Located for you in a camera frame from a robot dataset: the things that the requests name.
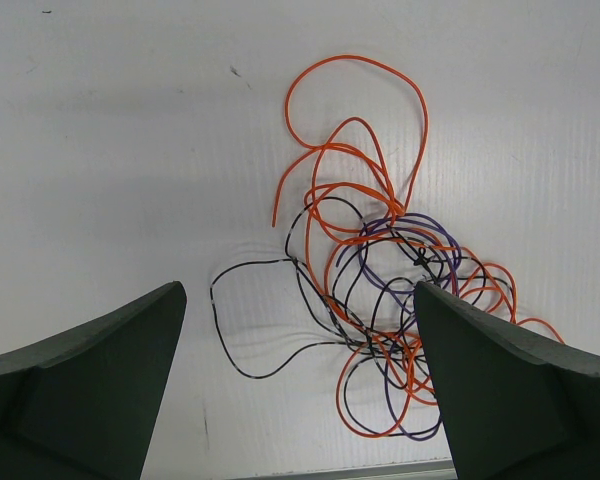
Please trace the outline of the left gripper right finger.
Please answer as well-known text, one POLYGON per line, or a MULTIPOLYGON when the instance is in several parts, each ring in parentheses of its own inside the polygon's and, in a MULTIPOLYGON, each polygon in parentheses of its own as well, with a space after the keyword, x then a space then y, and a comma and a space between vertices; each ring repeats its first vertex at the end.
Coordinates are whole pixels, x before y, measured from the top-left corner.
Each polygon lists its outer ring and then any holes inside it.
POLYGON ((600 356, 414 292, 418 330, 461 479, 600 479, 600 356))

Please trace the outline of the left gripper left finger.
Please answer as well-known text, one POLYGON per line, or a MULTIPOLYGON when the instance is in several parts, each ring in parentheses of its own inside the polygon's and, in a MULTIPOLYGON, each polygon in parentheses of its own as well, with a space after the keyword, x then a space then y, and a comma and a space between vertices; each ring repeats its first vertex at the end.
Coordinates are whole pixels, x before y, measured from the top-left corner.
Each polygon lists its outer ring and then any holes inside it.
POLYGON ((138 479, 185 316, 167 283, 0 354, 0 479, 138 479))

